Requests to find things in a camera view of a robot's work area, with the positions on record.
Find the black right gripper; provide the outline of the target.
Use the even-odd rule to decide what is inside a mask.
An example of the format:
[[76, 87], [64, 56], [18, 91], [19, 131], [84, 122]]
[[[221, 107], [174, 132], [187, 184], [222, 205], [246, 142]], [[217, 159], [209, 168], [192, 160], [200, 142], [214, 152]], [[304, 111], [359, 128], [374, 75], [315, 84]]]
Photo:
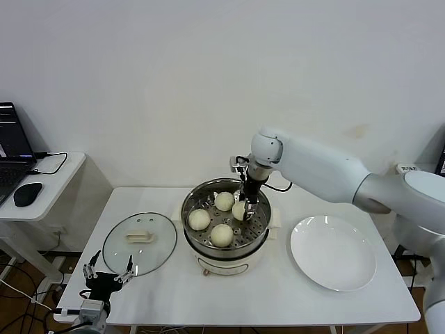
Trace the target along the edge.
[[261, 182], [247, 175], [243, 183], [243, 191], [242, 190], [237, 191], [237, 200], [239, 202], [244, 201], [245, 198], [244, 214], [243, 214], [244, 221], [250, 220], [257, 211], [258, 194], [260, 188], [261, 188]]

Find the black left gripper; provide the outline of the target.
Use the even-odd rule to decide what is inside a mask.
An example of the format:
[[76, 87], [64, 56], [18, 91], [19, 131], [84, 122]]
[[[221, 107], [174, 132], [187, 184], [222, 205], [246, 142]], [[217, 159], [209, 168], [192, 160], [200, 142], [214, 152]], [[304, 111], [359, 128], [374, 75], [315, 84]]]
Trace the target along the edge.
[[129, 256], [126, 270], [123, 274], [103, 273], [95, 271], [95, 265], [101, 251], [98, 250], [87, 264], [83, 266], [86, 287], [90, 290], [89, 299], [110, 302], [111, 294], [122, 289], [122, 283], [129, 282], [134, 277], [133, 255]]

